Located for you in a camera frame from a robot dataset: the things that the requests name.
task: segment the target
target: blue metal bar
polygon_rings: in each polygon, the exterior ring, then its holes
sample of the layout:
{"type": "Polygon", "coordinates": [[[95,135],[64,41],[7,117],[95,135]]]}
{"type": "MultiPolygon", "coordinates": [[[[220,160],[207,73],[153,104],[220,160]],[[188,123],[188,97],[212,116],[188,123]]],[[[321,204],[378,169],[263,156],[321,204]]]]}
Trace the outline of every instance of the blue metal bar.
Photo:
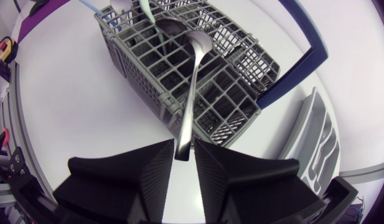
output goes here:
{"type": "Polygon", "coordinates": [[[261,109],[266,108],[318,68],[329,56],[314,23],[297,0],[279,0],[306,36],[311,48],[277,82],[257,100],[261,109]]]}

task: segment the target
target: gray plastic basket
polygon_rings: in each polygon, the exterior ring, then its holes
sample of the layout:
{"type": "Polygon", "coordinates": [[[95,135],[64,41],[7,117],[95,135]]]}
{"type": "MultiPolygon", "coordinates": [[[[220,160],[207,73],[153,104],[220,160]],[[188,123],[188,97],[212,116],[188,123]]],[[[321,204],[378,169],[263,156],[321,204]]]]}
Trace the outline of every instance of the gray plastic basket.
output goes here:
{"type": "Polygon", "coordinates": [[[157,33],[138,1],[122,15],[108,6],[95,18],[113,63],[177,137],[194,66],[194,51],[185,34],[204,30],[214,49],[199,68],[193,133],[204,141],[229,146],[259,115],[255,102],[276,81],[279,65],[256,39],[207,1],[150,3],[156,19],[178,17],[187,31],[175,37],[157,33]],[[164,36],[163,43],[159,34],[164,36]]]}

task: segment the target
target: white table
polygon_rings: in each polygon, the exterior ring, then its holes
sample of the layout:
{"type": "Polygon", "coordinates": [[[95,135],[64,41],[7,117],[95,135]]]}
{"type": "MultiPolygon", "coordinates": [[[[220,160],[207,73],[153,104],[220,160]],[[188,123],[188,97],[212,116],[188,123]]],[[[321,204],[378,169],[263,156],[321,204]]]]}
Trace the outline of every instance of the white table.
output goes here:
{"type": "MultiPolygon", "coordinates": [[[[109,0],[90,2],[97,8],[109,5],[109,0]]],[[[302,56],[283,30],[251,2],[210,2],[260,40],[280,64],[281,75],[302,56]]],[[[28,2],[23,11],[31,5],[28,2]]],[[[19,44],[16,62],[21,71],[27,132],[53,189],[69,176],[67,161],[71,157],[112,156],[173,138],[115,69],[93,15],[82,3],[70,1],[45,18],[19,44]]],[[[15,39],[24,18],[21,14],[16,22],[12,35],[15,39]]],[[[303,99],[314,86],[336,123],[327,93],[313,73],[265,108],[230,149],[277,158],[303,99]]],[[[189,162],[173,162],[163,222],[204,222],[196,171],[193,155],[189,162]]]]}

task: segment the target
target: white surface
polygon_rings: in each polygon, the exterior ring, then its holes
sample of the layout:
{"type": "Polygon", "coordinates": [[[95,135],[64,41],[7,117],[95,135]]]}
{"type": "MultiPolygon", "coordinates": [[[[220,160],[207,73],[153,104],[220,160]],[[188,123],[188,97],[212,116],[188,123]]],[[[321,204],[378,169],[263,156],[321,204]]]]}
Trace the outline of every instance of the white surface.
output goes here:
{"type": "Polygon", "coordinates": [[[18,15],[13,0],[0,0],[0,40],[11,34],[18,15]]]}
{"type": "MultiPolygon", "coordinates": [[[[277,1],[251,0],[305,49],[307,41],[277,1]]],[[[341,171],[384,162],[384,26],[371,1],[300,0],[322,34],[329,59],[316,71],[335,109],[341,171]]]]}
{"type": "MultiPolygon", "coordinates": [[[[109,4],[109,0],[90,2],[98,8],[109,4]]],[[[223,0],[210,2],[259,38],[283,73],[302,56],[251,2],[238,1],[236,6],[223,0]]],[[[78,1],[66,3],[23,39],[16,58],[27,131],[53,189],[68,177],[67,161],[73,156],[111,156],[172,138],[115,69],[93,14],[78,1]]],[[[277,158],[314,86],[335,122],[325,89],[313,74],[267,107],[231,149],[277,158]]],[[[194,156],[190,162],[174,161],[164,222],[204,222],[196,171],[194,156]]]]}

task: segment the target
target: gray plastic tray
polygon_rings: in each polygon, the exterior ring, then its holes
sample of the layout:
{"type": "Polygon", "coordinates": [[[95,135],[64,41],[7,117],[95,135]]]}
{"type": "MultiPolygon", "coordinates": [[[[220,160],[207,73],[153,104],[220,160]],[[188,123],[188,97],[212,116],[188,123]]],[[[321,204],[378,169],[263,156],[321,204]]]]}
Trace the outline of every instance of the gray plastic tray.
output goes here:
{"type": "Polygon", "coordinates": [[[114,65],[177,137],[194,65],[194,51],[185,34],[204,30],[211,36],[214,49],[199,68],[193,133],[205,141],[229,146],[259,115],[256,101],[276,81],[279,65],[256,39],[207,1],[150,3],[156,19],[178,17],[187,31],[175,37],[157,33],[138,1],[122,15],[108,6],[95,18],[114,65]],[[163,43],[159,34],[164,36],[163,43]]]}
{"type": "Polygon", "coordinates": [[[278,159],[295,158],[298,176],[316,194],[330,184],[340,154],[340,143],[322,97],[313,88],[305,98],[296,124],[278,159]]]}

